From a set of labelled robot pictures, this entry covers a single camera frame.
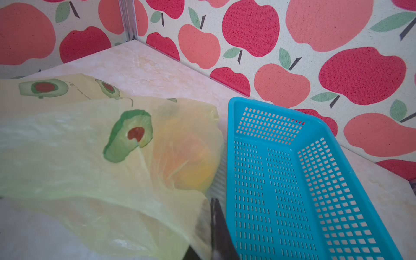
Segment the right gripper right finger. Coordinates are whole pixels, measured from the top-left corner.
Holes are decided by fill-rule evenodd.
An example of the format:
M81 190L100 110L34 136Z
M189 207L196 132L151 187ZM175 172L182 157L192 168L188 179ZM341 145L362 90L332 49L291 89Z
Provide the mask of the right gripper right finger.
M212 260L240 260L217 198L211 199Z

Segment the turquoise plastic basket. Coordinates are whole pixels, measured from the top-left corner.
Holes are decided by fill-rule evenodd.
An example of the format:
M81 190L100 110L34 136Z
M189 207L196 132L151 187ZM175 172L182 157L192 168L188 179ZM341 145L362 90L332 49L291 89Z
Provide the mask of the turquoise plastic basket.
M226 223L240 259L401 259L326 123L243 97L227 123Z

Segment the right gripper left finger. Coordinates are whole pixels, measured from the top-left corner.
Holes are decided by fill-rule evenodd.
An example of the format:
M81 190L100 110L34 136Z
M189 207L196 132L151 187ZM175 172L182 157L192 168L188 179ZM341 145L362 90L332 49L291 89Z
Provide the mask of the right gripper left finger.
M200 260L198 254L193 250L192 247L188 247L183 260Z

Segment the yellow plastic bag with fruit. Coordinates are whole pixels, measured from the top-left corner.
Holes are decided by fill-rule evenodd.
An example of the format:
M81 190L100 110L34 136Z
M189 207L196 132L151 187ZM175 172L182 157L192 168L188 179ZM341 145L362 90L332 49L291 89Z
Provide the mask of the yellow plastic bag with fruit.
M127 96L83 74L1 81L1 196L116 256L212 255L214 105Z

